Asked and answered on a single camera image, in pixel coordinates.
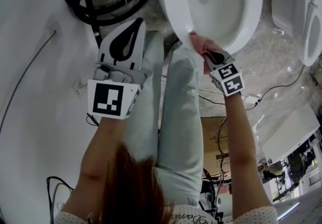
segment tiled floor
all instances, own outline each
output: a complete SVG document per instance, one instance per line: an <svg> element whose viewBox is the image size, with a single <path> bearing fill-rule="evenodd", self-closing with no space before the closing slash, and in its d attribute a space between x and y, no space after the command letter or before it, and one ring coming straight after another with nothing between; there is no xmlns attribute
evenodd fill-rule
<svg viewBox="0 0 322 224"><path fill-rule="evenodd" d="M171 44L175 35L167 21L158 0L149 0L148 3L132 18L143 17L149 30L160 31ZM103 27L102 32L107 35L115 26ZM272 21L271 0L264 0L261 20L257 30L248 44L234 54L242 68L246 90L243 95L261 95L272 86L287 85L298 77L302 63L289 37L279 30ZM215 102L223 102L223 96L211 83L210 78L202 74L202 59L200 60L201 73L199 76L200 89L209 92L200 92L200 95ZM270 91L264 100L254 109L248 111L251 126L256 127L254 133L258 146L258 158L262 158L261 145L267 141L283 124L287 116L305 100L316 112L322 103L322 90L309 81L310 69L304 68L299 80L287 88L276 88ZM316 78L322 83L322 72L317 68ZM165 79L162 82L162 91L165 89ZM213 105L200 99L201 116L224 116L225 108Z"/></svg>

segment box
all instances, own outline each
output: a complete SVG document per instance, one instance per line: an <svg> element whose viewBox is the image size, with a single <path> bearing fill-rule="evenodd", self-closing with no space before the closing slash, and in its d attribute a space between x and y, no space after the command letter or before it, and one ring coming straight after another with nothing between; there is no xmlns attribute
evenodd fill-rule
<svg viewBox="0 0 322 224"><path fill-rule="evenodd" d="M218 148L218 132L224 121L224 117L206 117L201 118L203 130L204 159L203 165L211 176L221 175L220 164L223 158ZM227 125L223 125L220 132L220 148L224 154L228 153ZM229 157L225 158L222 163L222 169L230 172Z"/></svg>

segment leg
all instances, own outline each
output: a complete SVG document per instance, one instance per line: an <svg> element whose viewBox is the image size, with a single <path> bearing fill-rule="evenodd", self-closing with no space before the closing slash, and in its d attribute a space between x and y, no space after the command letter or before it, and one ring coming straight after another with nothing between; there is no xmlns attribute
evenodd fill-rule
<svg viewBox="0 0 322 224"><path fill-rule="evenodd" d="M157 121L160 105L161 74L164 60L163 37L150 32L146 37L142 71L147 75L142 92L126 120L124 143L138 160L157 158Z"/></svg>
<svg viewBox="0 0 322 224"><path fill-rule="evenodd" d="M184 47L170 59L158 146L158 176L169 204L198 205L203 169L197 58Z"/></svg>

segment white toilet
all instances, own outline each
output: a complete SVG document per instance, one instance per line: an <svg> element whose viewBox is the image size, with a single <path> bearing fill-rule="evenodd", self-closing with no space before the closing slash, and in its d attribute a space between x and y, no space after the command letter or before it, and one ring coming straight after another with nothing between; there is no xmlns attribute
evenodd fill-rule
<svg viewBox="0 0 322 224"><path fill-rule="evenodd" d="M272 0L272 14L293 37L303 64L311 66L322 52L322 0Z"/></svg>
<svg viewBox="0 0 322 224"><path fill-rule="evenodd" d="M160 0L179 39L192 49L189 32L214 40L233 54L250 40L263 0Z"/></svg>

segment white porcelain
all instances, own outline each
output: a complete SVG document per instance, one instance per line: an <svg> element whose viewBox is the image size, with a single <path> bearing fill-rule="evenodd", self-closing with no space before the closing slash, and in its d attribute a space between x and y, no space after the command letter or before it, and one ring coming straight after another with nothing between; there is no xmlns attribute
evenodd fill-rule
<svg viewBox="0 0 322 224"><path fill-rule="evenodd" d="M311 66L322 52L322 0L272 0L274 23L293 37L303 64Z"/></svg>
<svg viewBox="0 0 322 224"><path fill-rule="evenodd" d="M213 39L230 54L252 37L263 0L160 0L179 39L192 48L189 32Z"/></svg>

